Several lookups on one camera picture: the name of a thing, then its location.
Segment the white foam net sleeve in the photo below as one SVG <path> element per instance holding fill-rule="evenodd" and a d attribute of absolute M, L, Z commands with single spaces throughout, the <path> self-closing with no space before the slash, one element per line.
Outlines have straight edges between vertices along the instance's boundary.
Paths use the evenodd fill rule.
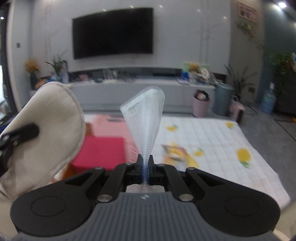
<path fill-rule="evenodd" d="M 159 87 L 150 86 L 120 106 L 131 137 L 143 159 L 143 184 L 132 189 L 136 192 L 153 192 L 149 185 L 148 163 L 159 132 L 164 102 L 164 92 Z"/>

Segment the cream fleece pad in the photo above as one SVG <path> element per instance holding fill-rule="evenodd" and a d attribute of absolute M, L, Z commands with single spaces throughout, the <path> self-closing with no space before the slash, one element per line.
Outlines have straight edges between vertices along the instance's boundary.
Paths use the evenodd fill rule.
<path fill-rule="evenodd" d="M 39 127 L 32 140 L 18 144 L 1 177 L 1 199 L 20 195 L 47 185 L 78 154 L 86 126 L 82 108 L 65 84 L 43 85 L 4 129 L 3 134 L 29 123 Z"/>

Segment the yellow silver snack bag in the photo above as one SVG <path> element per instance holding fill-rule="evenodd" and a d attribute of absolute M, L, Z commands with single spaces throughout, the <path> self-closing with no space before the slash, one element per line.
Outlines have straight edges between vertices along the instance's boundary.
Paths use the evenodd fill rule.
<path fill-rule="evenodd" d="M 183 147 L 176 143 L 162 145 L 163 164 L 174 166 L 179 171 L 185 171 L 189 167 L 199 168 L 197 161 Z"/>

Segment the red cube box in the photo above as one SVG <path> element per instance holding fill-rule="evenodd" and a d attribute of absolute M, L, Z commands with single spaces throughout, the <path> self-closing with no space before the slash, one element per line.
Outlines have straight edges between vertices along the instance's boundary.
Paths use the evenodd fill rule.
<path fill-rule="evenodd" d="M 124 138 L 86 136 L 73 164 L 79 173 L 95 167 L 113 170 L 124 163 Z"/>

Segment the pink paper sheet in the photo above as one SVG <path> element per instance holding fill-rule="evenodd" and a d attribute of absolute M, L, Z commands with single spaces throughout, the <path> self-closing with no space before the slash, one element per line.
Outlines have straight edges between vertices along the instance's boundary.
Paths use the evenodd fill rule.
<path fill-rule="evenodd" d="M 122 137 L 131 147 L 137 149 L 124 118 L 108 114 L 85 114 L 85 122 L 90 125 L 96 137 Z"/>

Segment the lemon pattern tablecloth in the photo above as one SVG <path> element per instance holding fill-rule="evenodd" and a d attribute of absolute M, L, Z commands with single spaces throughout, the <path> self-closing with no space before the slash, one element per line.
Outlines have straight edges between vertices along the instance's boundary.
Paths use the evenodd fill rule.
<path fill-rule="evenodd" d="M 279 175 L 248 142 L 236 122 L 163 116 L 151 152 L 156 164 L 163 164 L 162 145 L 172 143 L 185 148 L 199 164 L 198 169 L 266 193 L 281 209 L 290 203 Z"/>

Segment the dried yellow flowers in vase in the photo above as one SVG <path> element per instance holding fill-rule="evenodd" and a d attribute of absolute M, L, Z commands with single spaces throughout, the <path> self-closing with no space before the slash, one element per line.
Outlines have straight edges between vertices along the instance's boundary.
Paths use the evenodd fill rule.
<path fill-rule="evenodd" d="M 32 90 L 35 90 L 35 86 L 38 83 L 38 78 L 36 76 L 36 73 L 39 71 L 39 66 L 37 65 L 37 62 L 34 58 L 29 58 L 25 61 L 25 70 L 30 75 L 30 85 Z"/>

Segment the pink waste bin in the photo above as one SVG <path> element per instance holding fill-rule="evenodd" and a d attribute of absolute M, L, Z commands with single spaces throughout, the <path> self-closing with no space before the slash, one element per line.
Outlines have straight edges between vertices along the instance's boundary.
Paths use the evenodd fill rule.
<path fill-rule="evenodd" d="M 208 112 L 210 97 L 204 90 L 196 90 L 193 95 L 193 116 L 204 118 Z"/>

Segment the grey marble tv console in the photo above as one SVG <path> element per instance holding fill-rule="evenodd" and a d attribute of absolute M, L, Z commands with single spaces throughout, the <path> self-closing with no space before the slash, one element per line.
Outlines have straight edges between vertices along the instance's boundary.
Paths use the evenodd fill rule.
<path fill-rule="evenodd" d="M 137 78 L 126 82 L 96 83 L 81 81 L 70 84 L 70 90 L 78 99 L 83 111 L 119 111 L 119 107 L 143 89 L 157 86 L 165 94 L 165 113 L 191 113 L 193 95 L 204 90 L 210 97 L 209 107 L 215 99 L 215 86 L 200 84 L 179 84 L 176 79 Z"/>

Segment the green potted plant on console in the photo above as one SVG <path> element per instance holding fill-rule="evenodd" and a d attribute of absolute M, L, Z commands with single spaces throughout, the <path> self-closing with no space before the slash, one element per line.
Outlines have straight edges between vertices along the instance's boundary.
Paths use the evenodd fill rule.
<path fill-rule="evenodd" d="M 60 54 L 53 55 L 52 62 L 46 62 L 53 68 L 48 82 L 57 81 L 63 84 L 69 83 L 68 62 L 64 59 L 68 50 L 64 50 Z"/>

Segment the grey round trash can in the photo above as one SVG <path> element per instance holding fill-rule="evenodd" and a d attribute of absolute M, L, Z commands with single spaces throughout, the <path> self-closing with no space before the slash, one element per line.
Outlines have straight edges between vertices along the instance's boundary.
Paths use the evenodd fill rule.
<path fill-rule="evenodd" d="M 230 105 L 231 96 L 234 88 L 230 85 L 220 83 L 216 86 L 215 99 L 212 107 L 212 111 L 217 114 L 224 116 Z"/>

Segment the plush toys pile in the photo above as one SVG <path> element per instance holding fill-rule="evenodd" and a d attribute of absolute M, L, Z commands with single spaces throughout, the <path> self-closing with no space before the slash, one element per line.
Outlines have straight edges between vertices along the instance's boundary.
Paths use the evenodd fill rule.
<path fill-rule="evenodd" d="M 207 65 L 200 65 L 194 62 L 183 62 L 180 80 L 191 85 L 218 85 L 219 80 L 208 70 Z"/>

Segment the small pink heater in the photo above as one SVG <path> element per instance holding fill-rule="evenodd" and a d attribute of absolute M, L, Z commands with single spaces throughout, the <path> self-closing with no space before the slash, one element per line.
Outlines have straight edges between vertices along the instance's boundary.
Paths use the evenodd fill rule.
<path fill-rule="evenodd" d="M 232 96 L 229 105 L 229 116 L 233 121 L 238 124 L 241 123 L 243 114 L 245 112 L 244 105 L 239 101 L 238 97 Z"/>

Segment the tall floor plant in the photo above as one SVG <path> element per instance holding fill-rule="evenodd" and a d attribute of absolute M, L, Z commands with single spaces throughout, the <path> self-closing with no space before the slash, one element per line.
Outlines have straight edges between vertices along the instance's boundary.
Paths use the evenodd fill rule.
<path fill-rule="evenodd" d="M 234 88 L 234 96 L 237 97 L 238 100 L 241 100 L 243 90 L 248 86 L 254 85 L 254 83 L 250 83 L 248 82 L 248 80 L 252 77 L 255 77 L 257 73 L 247 73 L 249 69 L 248 66 L 246 66 L 241 73 L 235 73 L 230 65 L 228 67 L 224 65 L 224 67 L 226 68 L 227 73 L 230 76 L 231 84 Z"/>

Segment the blue water jug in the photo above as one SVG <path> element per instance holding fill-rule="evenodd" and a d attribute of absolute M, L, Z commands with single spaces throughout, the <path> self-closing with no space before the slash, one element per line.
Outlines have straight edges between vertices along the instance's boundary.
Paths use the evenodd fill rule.
<path fill-rule="evenodd" d="M 273 108 L 276 102 L 276 95 L 274 93 L 274 88 L 275 88 L 274 83 L 271 82 L 269 85 L 269 89 L 267 89 L 264 92 L 260 109 L 265 113 L 272 114 L 273 112 Z"/>

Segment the dark grey sideboard cabinet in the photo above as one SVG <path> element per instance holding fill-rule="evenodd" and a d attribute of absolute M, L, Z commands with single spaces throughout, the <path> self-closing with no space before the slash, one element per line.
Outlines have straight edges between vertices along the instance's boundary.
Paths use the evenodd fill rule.
<path fill-rule="evenodd" d="M 277 115 L 295 116 L 295 72 L 288 72 L 282 94 L 276 98 L 273 112 Z"/>

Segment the hanging green vine plant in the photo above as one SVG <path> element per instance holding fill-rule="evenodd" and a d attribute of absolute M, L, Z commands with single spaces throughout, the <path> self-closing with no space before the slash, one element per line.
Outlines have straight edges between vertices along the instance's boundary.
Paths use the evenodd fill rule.
<path fill-rule="evenodd" d="M 267 85 L 275 84 L 276 98 L 286 93 L 286 86 L 295 73 L 293 54 L 295 53 L 295 21 L 277 20 L 274 17 L 265 20 L 264 39 L 259 37 L 255 26 L 246 21 L 238 21 L 236 26 L 262 52 L 262 71 L 257 89 L 256 100 L 262 100 Z"/>

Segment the black wall television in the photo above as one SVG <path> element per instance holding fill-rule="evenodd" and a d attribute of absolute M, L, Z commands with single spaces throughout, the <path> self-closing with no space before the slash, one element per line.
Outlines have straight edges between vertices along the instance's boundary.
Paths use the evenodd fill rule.
<path fill-rule="evenodd" d="M 117 9 L 72 20 L 73 58 L 152 54 L 154 9 Z"/>

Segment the framed wall picture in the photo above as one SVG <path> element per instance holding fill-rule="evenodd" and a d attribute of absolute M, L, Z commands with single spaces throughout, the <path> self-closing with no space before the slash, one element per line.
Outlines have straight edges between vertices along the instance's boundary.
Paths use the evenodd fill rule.
<path fill-rule="evenodd" d="M 253 23 L 257 23 L 257 10 L 241 2 L 238 5 L 238 15 Z"/>

